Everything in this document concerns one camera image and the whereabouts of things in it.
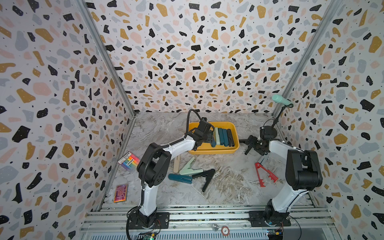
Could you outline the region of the light green pliers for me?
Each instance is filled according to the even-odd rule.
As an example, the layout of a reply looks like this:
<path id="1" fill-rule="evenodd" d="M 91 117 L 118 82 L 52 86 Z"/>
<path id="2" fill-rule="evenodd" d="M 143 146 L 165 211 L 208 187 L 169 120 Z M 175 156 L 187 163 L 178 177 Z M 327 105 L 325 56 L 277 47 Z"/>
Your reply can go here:
<path id="1" fill-rule="evenodd" d="M 179 174 L 180 175 L 184 175 L 184 176 L 191 176 L 191 175 L 194 175 L 194 174 L 199 174 L 199 173 L 202 173 L 204 170 L 203 169 L 192 169 L 192 165 L 195 161 L 195 157 L 192 157 L 187 163 L 186 165 L 179 171 Z"/>
<path id="2" fill-rule="evenodd" d="M 214 138 L 215 138 L 216 145 L 221 145 L 221 140 L 220 140 L 220 135 L 219 135 L 219 129 L 218 128 L 214 129 Z"/>

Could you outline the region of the yellow storage box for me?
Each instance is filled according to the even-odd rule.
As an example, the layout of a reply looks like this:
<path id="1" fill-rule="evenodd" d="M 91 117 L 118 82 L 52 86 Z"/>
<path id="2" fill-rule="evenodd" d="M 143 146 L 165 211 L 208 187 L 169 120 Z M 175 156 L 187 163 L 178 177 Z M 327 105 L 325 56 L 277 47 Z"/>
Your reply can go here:
<path id="1" fill-rule="evenodd" d="M 216 146 L 212 148 L 210 143 L 203 143 L 197 148 L 196 151 L 188 151 L 191 155 L 222 155 L 222 154 L 233 154 L 240 146 L 239 137 L 236 127 L 231 122 L 211 122 L 215 128 L 230 129 L 234 138 L 234 147 Z"/>

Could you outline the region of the beige pliers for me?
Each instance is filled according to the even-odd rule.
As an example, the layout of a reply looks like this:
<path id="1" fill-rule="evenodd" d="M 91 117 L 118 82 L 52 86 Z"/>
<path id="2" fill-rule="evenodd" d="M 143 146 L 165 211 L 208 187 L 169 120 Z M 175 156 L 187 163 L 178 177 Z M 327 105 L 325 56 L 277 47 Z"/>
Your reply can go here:
<path id="1" fill-rule="evenodd" d="M 181 162 L 181 156 L 180 155 L 174 158 L 173 171 L 175 174 L 177 174 L 180 170 L 180 162 Z"/>

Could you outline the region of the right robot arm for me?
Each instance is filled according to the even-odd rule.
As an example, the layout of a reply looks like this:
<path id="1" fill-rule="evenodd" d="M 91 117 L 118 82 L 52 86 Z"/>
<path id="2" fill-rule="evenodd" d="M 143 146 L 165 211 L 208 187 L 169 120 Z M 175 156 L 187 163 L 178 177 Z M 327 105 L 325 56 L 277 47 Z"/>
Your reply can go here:
<path id="1" fill-rule="evenodd" d="M 240 140 L 248 146 L 245 154 L 254 149 L 261 156 L 275 155 L 286 161 L 286 183 L 266 205 L 263 219 L 268 226 L 276 226 L 288 219 L 292 206 L 305 194 L 323 183 L 318 154 L 302 150 L 277 138 L 272 126 L 260 127 L 260 137 L 250 135 Z"/>

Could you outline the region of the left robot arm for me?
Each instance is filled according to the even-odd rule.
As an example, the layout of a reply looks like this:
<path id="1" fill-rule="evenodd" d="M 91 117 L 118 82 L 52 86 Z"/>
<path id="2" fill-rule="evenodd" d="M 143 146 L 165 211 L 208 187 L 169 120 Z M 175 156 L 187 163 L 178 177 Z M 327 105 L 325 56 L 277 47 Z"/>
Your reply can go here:
<path id="1" fill-rule="evenodd" d="M 188 152 L 196 151 L 209 139 L 214 126 L 207 118 L 200 118 L 196 128 L 189 129 L 184 137 L 166 145 L 152 143 L 137 167 L 141 180 L 140 204 L 130 211 L 129 218 L 135 217 L 142 228 L 150 228 L 156 222 L 158 186 L 167 176 L 171 160 Z"/>

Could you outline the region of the red pruning pliers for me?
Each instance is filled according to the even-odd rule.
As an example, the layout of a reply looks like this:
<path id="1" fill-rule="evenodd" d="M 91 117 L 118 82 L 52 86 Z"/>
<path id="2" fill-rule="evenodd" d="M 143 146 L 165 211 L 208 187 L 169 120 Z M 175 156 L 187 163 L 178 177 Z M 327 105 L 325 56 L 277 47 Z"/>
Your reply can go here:
<path id="1" fill-rule="evenodd" d="M 259 180 L 261 188 L 265 188 L 265 181 L 262 177 L 269 178 L 273 183 L 276 183 L 279 178 L 272 173 L 270 170 L 266 169 L 261 163 L 255 163 L 256 173 Z"/>

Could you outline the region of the open black pliers centre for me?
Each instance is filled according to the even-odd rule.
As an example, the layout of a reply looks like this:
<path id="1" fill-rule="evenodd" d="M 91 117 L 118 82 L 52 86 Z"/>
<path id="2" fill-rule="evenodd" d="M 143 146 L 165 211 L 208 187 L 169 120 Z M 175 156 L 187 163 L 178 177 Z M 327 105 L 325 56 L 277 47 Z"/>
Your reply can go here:
<path id="1" fill-rule="evenodd" d="M 197 173 L 197 174 L 194 174 L 192 175 L 192 178 L 193 179 L 196 179 L 196 178 L 199 178 L 199 177 L 203 177 L 206 179 L 206 182 L 202 188 L 202 192 L 204 193 L 206 191 L 206 189 L 208 188 L 209 184 L 211 183 L 211 180 L 212 178 L 214 177 L 216 173 L 216 170 L 215 169 L 210 169 L 210 170 L 207 170 L 207 171 L 203 171 L 202 173 Z"/>

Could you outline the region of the open light green pliers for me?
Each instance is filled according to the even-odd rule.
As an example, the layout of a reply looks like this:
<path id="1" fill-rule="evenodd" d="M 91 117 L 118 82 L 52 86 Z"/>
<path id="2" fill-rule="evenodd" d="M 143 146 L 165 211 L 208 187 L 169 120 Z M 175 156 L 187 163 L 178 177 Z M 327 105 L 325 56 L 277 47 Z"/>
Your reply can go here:
<path id="1" fill-rule="evenodd" d="M 203 169 L 192 169 L 192 165 L 195 161 L 195 157 L 192 157 L 187 163 L 186 165 L 179 171 L 179 174 L 180 175 L 184 175 L 184 176 L 191 176 L 191 175 L 194 175 L 194 174 L 199 174 L 199 173 L 202 173 L 204 170 Z"/>

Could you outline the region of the highlighter pen pack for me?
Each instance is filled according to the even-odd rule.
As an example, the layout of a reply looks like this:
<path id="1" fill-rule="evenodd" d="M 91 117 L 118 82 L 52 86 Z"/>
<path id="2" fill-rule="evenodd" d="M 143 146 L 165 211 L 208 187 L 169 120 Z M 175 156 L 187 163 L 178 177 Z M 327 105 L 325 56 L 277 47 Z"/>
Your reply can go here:
<path id="1" fill-rule="evenodd" d="M 139 163 L 140 159 L 131 152 L 127 152 L 120 160 L 118 160 L 118 164 L 129 172 L 135 171 Z"/>

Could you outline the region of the pink card pack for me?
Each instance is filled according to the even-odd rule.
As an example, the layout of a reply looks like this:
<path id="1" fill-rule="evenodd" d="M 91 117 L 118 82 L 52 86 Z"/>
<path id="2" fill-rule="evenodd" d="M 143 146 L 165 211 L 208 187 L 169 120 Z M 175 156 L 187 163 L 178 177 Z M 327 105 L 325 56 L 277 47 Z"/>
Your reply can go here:
<path id="1" fill-rule="evenodd" d="M 129 184 L 117 185 L 114 194 L 114 203 L 125 202 L 128 196 Z"/>

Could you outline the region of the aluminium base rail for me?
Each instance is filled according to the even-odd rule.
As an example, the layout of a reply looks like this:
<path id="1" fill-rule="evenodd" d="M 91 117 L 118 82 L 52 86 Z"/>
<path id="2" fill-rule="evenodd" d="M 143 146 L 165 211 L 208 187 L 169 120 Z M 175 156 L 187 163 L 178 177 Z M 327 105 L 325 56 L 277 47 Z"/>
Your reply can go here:
<path id="1" fill-rule="evenodd" d="M 339 240 L 328 211 L 295 206 L 283 223 L 268 226 L 263 206 L 166 206 L 156 227 L 130 230 L 133 240 Z"/>

